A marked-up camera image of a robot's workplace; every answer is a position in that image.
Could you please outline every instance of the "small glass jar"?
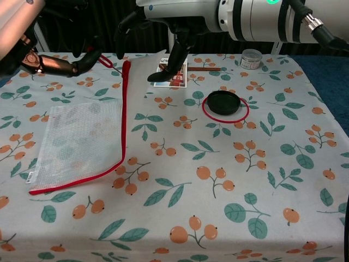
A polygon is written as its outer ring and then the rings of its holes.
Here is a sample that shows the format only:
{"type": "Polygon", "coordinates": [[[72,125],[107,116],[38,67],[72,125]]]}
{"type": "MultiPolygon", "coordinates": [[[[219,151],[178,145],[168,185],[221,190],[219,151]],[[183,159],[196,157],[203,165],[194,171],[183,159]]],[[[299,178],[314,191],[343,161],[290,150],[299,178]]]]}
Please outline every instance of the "small glass jar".
{"type": "Polygon", "coordinates": [[[257,69],[262,60],[262,53],[255,49],[246,49],[241,55],[241,67],[245,69],[257,69]]]}

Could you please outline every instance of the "black lid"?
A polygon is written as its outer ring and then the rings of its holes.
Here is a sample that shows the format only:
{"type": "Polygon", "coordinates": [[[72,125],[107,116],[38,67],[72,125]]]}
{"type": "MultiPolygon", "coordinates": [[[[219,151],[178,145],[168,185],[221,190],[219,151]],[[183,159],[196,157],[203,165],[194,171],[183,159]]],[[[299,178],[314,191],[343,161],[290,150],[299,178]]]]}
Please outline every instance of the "black lid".
{"type": "Polygon", "coordinates": [[[240,98],[229,91],[219,90],[212,92],[207,97],[207,105],[216,114],[231,115],[238,111],[240,98]]]}

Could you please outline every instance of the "floral tablecloth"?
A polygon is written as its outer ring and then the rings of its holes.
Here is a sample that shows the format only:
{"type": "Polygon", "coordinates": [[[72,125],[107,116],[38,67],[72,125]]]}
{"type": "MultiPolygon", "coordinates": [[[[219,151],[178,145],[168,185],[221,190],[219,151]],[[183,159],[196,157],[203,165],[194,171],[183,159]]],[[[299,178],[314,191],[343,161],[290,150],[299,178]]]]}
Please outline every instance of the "floral tablecloth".
{"type": "Polygon", "coordinates": [[[138,114],[122,166],[37,196],[25,182],[50,107],[121,97],[122,78],[101,64],[71,79],[13,77],[0,89],[2,261],[342,261],[348,137],[292,59],[264,55],[252,71],[239,60],[190,55],[221,71],[189,72],[187,89],[149,85],[129,105],[138,114]],[[247,101],[246,121],[204,115],[219,89],[247,101]]]}

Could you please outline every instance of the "green light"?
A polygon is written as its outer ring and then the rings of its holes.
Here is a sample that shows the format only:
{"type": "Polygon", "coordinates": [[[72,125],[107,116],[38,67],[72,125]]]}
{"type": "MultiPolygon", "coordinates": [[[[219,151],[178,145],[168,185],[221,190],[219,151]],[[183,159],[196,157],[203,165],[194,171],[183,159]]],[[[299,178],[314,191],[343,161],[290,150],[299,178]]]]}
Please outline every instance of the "green light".
{"type": "Polygon", "coordinates": [[[280,0],[267,0],[268,4],[276,4],[278,3],[280,0]]]}

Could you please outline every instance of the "card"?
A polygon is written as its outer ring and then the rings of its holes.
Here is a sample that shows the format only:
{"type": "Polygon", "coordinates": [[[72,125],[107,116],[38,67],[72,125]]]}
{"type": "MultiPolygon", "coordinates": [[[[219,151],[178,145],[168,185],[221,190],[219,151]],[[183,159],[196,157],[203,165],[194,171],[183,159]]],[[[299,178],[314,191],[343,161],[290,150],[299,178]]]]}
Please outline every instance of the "card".
{"type": "MultiPolygon", "coordinates": [[[[157,72],[162,71],[169,62],[168,57],[163,57],[158,65],[157,72]]],[[[167,82],[156,82],[154,83],[154,87],[176,87],[176,88],[186,88],[187,81],[186,75],[188,73],[188,60],[186,59],[182,65],[181,70],[175,75],[170,81],[167,82]]]]}

